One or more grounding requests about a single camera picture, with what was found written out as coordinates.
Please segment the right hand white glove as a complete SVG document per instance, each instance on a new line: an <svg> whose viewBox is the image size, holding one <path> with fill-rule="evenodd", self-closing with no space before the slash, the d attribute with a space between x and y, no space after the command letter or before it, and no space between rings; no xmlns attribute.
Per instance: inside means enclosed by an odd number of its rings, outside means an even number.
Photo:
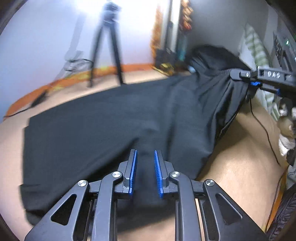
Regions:
<svg viewBox="0 0 296 241"><path fill-rule="evenodd" d="M279 101L277 127L280 129L279 147L290 165L295 162L295 106L288 98Z"/></svg>

